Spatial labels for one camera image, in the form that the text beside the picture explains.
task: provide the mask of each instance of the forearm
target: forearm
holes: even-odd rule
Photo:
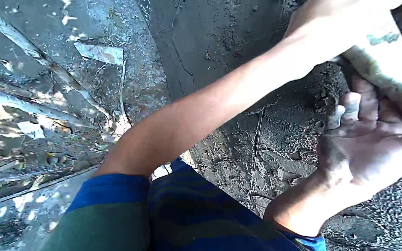
[[[98,174],[150,175],[272,90],[306,74],[292,67],[296,42],[285,42],[251,60],[217,82],[154,112],[128,130]]]
[[[316,171],[273,199],[264,218],[279,230],[317,236],[327,219],[364,201],[357,197],[356,189],[349,180],[330,182],[324,173]]]

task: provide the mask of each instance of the pebble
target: pebble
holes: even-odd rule
[[[59,158],[57,157],[47,157],[47,162],[50,165],[56,164],[57,162],[59,162]]]

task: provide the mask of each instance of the wet cement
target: wet cement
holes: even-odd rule
[[[304,2],[137,0],[172,100],[274,46]],[[394,14],[402,29],[402,7]],[[317,66],[198,142],[191,149],[194,162],[209,181],[262,216],[270,199],[316,169],[317,136],[336,98],[348,91],[346,79],[336,64]],[[329,250],[402,250],[402,179],[333,217],[322,232]]]

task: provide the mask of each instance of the blue shirt sleeve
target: blue shirt sleeve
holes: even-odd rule
[[[144,202],[147,179],[137,175],[106,174],[85,181],[67,209],[67,213],[86,206],[109,203]]]
[[[305,248],[311,251],[326,251],[327,247],[325,245],[325,239],[319,235],[317,237],[306,237],[288,232],[281,232],[285,237],[287,237],[293,243],[300,243]]]

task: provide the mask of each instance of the finger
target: finger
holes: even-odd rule
[[[342,115],[341,123],[350,123],[358,120],[359,104],[361,102],[361,94],[349,92],[340,99],[341,105],[345,107]]]
[[[396,104],[388,98],[383,98],[379,104],[379,120],[402,126],[402,115]]]
[[[345,107],[343,106],[336,106],[335,111],[333,114],[328,117],[328,121],[326,123],[326,130],[333,130],[336,129],[340,126],[340,121],[342,118],[342,115],[345,112]]]
[[[385,132],[387,135],[402,135],[402,124],[379,121],[377,123],[377,128],[378,130]]]
[[[361,94],[358,117],[360,120],[378,120],[378,97],[374,86],[359,75],[352,77],[353,91]]]

